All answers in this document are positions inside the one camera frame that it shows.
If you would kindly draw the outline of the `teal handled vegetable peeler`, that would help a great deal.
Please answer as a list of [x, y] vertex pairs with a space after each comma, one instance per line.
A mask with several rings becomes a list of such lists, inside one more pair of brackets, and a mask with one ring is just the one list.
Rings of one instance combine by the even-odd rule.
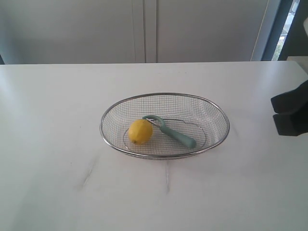
[[160, 118], [159, 116], [155, 115], [146, 115], [143, 119], [147, 120], [148, 122], [152, 123], [156, 127], [158, 127], [162, 133], [168, 135], [172, 139], [178, 141], [179, 143], [183, 144], [185, 147], [189, 149], [193, 149], [196, 147], [195, 139], [188, 137], [182, 133], [179, 133], [175, 130], [170, 129], [166, 126], [165, 121]]

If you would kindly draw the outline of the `yellow lemon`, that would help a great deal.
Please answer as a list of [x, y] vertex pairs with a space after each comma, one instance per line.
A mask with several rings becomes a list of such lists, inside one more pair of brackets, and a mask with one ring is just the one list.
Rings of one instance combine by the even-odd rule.
[[134, 144], [144, 144], [148, 142], [153, 134], [153, 127], [145, 119], [134, 121], [128, 129], [128, 138]]

